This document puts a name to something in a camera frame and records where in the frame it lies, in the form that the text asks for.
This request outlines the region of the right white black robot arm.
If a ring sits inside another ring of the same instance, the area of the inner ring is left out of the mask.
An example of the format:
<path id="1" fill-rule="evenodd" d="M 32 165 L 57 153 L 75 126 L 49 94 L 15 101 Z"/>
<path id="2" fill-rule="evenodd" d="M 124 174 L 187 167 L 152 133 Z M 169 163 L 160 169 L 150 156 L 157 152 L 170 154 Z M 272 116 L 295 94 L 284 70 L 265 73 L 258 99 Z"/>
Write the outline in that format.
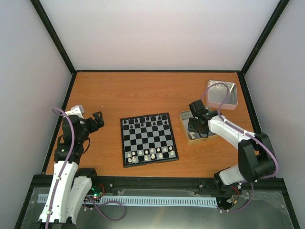
<path id="1" fill-rule="evenodd" d="M 209 111 L 201 100 L 189 104 L 188 130 L 200 135 L 214 133 L 238 151 L 238 164 L 214 174 L 214 188 L 223 193 L 235 183 L 255 182 L 276 176 L 279 165 L 268 135 L 249 132 L 229 121 L 220 111 Z"/>

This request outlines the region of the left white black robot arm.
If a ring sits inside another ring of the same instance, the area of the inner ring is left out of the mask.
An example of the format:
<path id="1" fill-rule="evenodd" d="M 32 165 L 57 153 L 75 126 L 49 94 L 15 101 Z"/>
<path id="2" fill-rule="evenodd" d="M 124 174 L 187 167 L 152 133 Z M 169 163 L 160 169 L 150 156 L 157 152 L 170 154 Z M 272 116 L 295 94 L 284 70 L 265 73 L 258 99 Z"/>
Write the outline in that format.
<path id="1" fill-rule="evenodd" d="M 99 186 L 94 168 L 79 168 L 86 151 L 83 144 L 89 134 L 104 126 L 104 120 L 102 112 L 85 119 L 81 105 L 67 112 L 56 107 L 52 111 L 63 117 L 63 134 L 54 153 L 53 178 L 39 222 L 44 229 L 74 229 L 87 193 Z"/>

